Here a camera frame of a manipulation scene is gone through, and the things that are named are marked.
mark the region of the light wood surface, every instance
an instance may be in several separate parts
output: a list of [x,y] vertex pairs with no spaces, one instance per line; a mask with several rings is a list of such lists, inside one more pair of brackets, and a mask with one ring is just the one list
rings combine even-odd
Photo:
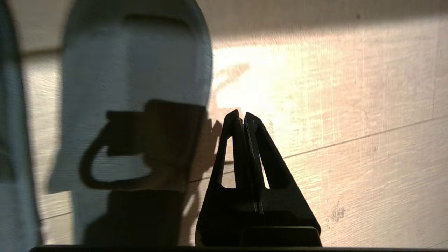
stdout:
[[[53,2],[31,5],[33,15],[27,0],[10,2],[24,53],[60,48],[71,1]],[[212,35],[214,80],[180,244],[194,244],[213,130],[239,109],[267,126],[324,246],[448,248],[448,3],[198,3]],[[37,18],[45,5],[57,14]],[[47,243],[72,243],[69,193],[45,191],[58,145],[60,56],[25,56],[24,73]],[[225,171],[231,183],[232,165]]]

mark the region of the wooden floor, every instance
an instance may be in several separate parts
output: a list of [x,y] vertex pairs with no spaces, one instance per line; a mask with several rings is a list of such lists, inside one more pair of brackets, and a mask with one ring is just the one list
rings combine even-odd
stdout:
[[[238,108],[268,127],[324,246],[448,248],[448,2],[198,2],[213,40],[211,125],[180,244],[194,245],[211,172],[204,139]],[[60,133],[60,55],[53,51],[70,4],[11,1],[26,55],[47,243],[73,243],[70,193],[45,190]],[[231,184],[232,166],[226,171]]]

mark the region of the gray fabric object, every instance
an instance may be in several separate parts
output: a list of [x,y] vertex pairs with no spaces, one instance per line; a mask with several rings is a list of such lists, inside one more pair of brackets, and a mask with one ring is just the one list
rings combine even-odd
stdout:
[[0,251],[41,244],[17,41],[0,1]]
[[[107,123],[106,112],[142,111],[154,99],[206,107],[211,72],[211,41],[195,1],[76,2],[65,31],[61,148],[49,187],[51,192],[72,191],[76,244],[86,244],[88,230],[101,233],[99,225],[110,212],[113,192],[86,187],[78,174],[83,153]],[[157,173],[138,156],[108,157],[103,150],[95,158],[94,176],[101,180],[147,174]],[[177,176],[151,185],[148,189],[171,190],[173,199],[182,199],[188,181]],[[88,245],[128,244],[91,240]],[[131,244],[142,246],[139,242]],[[173,240],[154,242],[164,246]]]

